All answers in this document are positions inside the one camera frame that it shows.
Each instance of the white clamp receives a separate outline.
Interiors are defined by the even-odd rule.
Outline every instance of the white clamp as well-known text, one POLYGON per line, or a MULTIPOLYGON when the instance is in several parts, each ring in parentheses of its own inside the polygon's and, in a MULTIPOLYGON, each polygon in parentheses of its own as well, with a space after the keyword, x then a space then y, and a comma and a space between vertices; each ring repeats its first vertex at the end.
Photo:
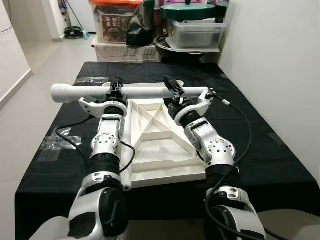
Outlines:
POLYGON ((190 106, 187 106, 186 108, 182 109, 174 118, 175 124, 177 124, 178 126, 181 126, 181 124, 180 124, 181 118, 191 111, 197 111, 197 113, 200 116, 203 116, 207 112, 207 110, 209 109, 209 107, 211 106, 211 104, 214 100, 213 97, 206 99, 208 92, 209 92, 208 90, 204 90, 201 93, 201 95, 198 98, 198 101, 199 101, 198 104, 190 105, 190 106))
POLYGON ((106 108, 109 107, 117 107, 123 111, 123 117, 125 118, 128 113, 128 108, 121 102, 118 101, 106 101, 104 103, 95 103, 93 101, 88 102, 87 98, 80 98, 79 104, 83 111, 96 118, 101 118, 102 115, 105 114, 106 108))

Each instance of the white wall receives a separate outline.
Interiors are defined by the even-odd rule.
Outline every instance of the white wall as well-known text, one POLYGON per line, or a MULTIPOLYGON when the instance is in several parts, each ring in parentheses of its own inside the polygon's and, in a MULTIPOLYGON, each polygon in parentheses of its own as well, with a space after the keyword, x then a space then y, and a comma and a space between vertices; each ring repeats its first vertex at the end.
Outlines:
MULTIPOLYGON (((11 19, 19 42, 52 42, 41 1, 10 0, 11 19)), ((8 0, 3 2, 8 10, 8 0)))
POLYGON ((41 0, 52 39, 62 39, 67 27, 57 0, 41 0))
POLYGON ((226 22, 220 68, 319 183, 319 0, 231 0, 226 22))
MULTIPOLYGON (((0 31, 11 26, 7 11, 0 0, 0 31)), ((21 49, 15 30, 0 33, 0 109, 3 98, 14 90, 31 73, 26 57, 21 49)))
MULTIPOLYGON (((70 3, 74 13, 76 14, 83 28, 89 33, 96 33, 97 30, 93 10, 89 3, 89 0, 68 0, 68 2, 70 3)), ((71 11, 70 6, 68 4, 67 7, 72 26, 80 27, 80 24, 78 23, 75 15, 71 11)))

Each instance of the green lid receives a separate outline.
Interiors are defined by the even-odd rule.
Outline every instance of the green lid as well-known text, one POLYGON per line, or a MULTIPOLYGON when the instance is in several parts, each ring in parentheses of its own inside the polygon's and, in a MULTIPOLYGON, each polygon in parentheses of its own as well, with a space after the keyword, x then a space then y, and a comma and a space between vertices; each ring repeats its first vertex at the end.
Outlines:
POLYGON ((215 17, 215 6, 202 3, 175 3, 161 7, 161 16, 164 19, 173 19, 176 21, 197 21, 211 19, 215 17))

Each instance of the white triangular frame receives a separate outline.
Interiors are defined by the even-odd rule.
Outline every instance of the white triangular frame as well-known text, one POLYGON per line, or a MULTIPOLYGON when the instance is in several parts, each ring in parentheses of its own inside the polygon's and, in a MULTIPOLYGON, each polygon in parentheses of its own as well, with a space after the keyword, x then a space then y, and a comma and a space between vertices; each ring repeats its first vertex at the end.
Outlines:
POLYGON ((132 173, 153 171, 159 169, 176 168, 176 167, 189 167, 203 165, 203 161, 199 159, 196 154, 195 148, 189 142, 186 137, 177 132, 178 127, 168 114, 168 109, 164 102, 161 103, 136 103, 132 101, 132 108, 137 111, 138 123, 141 135, 136 142, 133 142, 133 146, 137 151, 136 156, 139 154, 138 151, 143 142, 156 141, 156 140, 173 140, 177 145, 182 147, 187 153, 190 154, 190 158, 182 161, 174 161, 170 159, 163 159, 152 162, 137 162, 132 163, 132 173), (162 114, 164 122, 158 119, 159 115, 162 114), (142 119, 148 120, 146 126, 142 126, 142 119), (156 126, 160 131, 149 132, 152 126, 156 126))

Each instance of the orange lid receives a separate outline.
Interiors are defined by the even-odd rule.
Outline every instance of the orange lid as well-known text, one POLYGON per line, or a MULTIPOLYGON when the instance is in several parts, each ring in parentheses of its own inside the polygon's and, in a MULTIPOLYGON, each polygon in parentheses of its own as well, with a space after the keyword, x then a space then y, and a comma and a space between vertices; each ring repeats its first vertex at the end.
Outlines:
POLYGON ((90 0, 96 4, 135 4, 139 5, 143 0, 90 0))

